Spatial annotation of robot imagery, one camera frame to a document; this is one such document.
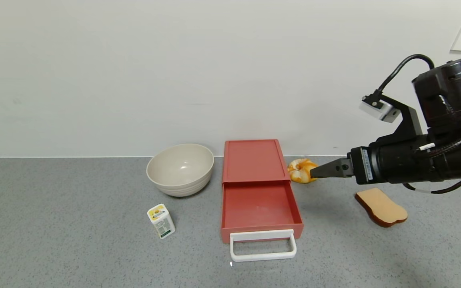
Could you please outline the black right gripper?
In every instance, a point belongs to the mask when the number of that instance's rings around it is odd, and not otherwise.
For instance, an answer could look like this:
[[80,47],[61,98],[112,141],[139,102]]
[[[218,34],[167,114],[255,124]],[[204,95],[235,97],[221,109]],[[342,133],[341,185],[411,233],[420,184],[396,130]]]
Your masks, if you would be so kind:
[[437,182],[432,160],[415,157],[423,137],[402,142],[382,142],[353,148],[348,158],[339,158],[310,170],[311,178],[350,178],[357,184]]

